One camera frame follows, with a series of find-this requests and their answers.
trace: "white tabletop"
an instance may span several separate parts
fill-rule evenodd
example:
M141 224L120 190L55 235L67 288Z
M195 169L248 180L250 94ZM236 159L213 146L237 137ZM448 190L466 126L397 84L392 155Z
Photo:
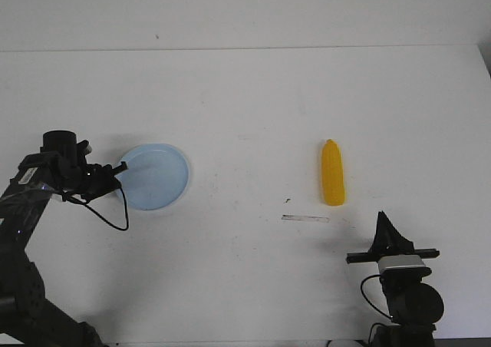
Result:
M344 258L368 249L378 210L441 250L435 336L491 336L491 82L475 46L2 53L0 96L5 187L51 129L88 139L90 162L153 142L190 159L186 196L132 210L128 233L54 201L28 245L48 298L107 342L366 338L380 320L358 285L377 267ZM342 207L321 201L328 138ZM95 206L123 220L116 197Z

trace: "yellow object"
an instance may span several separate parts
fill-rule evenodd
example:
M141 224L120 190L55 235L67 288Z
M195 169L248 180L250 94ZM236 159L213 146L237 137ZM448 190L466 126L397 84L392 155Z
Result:
M321 158L322 191L327 205L336 207L344 203L344 178L341 152L333 140L322 148Z

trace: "white wall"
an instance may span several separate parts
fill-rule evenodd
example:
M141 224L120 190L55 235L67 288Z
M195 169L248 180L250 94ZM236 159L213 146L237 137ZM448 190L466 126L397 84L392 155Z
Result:
M491 0L0 0L0 50L476 44Z

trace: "light blue plate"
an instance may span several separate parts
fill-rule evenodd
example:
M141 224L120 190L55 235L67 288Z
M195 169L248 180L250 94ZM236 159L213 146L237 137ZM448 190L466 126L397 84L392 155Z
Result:
M129 207L156 210L181 197L189 182L189 164L183 153L167 144L146 144L126 153L128 170L117 175ZM121 192L116 191L120 199Z

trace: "blue plate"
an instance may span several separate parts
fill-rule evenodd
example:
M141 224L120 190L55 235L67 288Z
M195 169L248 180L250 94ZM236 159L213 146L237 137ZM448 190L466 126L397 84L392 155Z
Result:
M117 175L129 207L156 210L179 199L189 182L183 153L167 144L146 144L126 153L128 170ZM116 191L120 199L121 192Z

